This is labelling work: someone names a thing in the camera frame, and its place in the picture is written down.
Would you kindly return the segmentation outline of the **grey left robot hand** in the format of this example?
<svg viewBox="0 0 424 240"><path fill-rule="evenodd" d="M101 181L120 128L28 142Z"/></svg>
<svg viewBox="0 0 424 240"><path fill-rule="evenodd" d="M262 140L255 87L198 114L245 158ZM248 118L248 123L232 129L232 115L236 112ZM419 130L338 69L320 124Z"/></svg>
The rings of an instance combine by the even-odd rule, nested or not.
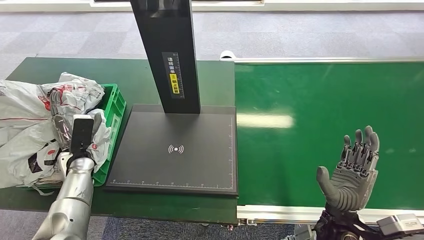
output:
<svg viewBox="0 0 424 240"><path fill-rule="evenodd" d="M53 126L56 130L56 140L60 148L69 152L84 152L94 142L94 137L102 124L102 114L95 115L75 114L71 124L66 116L60 112L62 93L54 88L50 92L50 112Z"/></svg>

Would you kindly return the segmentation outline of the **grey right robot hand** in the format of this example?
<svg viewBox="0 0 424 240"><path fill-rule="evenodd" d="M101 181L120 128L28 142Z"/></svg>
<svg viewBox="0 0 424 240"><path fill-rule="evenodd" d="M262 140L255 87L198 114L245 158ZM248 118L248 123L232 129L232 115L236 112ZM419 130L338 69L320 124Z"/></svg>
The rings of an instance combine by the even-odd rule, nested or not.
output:
<svg viewBox="0 0 424 240"><path fill-rule="evenodd" d="M372 194L378 176L380 140L368 125L355 131L353 144L348 135L343 141L340 160L332 174L325 166L319 166L316 180L329 206L341 212L355 212L365 208Z"/></svg>

